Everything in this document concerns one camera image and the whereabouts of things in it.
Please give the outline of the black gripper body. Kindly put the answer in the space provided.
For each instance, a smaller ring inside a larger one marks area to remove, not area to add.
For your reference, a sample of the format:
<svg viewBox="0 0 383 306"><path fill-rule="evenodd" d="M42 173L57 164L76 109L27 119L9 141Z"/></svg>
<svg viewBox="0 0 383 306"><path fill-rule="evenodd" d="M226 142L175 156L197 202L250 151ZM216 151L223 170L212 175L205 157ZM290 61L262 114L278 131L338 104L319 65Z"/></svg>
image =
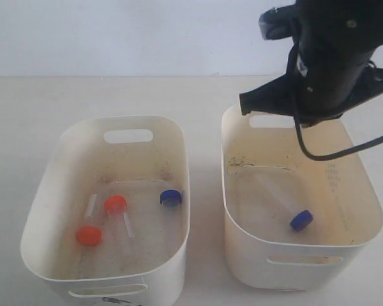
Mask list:
<svg viewBox="0 0 383 306"><path fill-rule="evenodd" d="M285 74L239 95L242 115L264 112L316 125L383 94L376 45L351 41L297 41Z"/></svg>

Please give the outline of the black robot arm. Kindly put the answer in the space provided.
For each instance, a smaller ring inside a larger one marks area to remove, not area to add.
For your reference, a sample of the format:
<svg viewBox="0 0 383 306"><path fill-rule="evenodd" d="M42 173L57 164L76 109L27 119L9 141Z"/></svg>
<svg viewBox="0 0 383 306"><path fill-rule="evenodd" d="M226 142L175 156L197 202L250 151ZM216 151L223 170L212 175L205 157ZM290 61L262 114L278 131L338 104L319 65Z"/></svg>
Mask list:
<svg viewBox="0 0 383 306"><path fill-rule="evenodd" d="M383 1L296 1L259 18L265 40L291 38L283 76L239 96L241 113L297 117L302 124L341 117L383 94Z"/></svg>

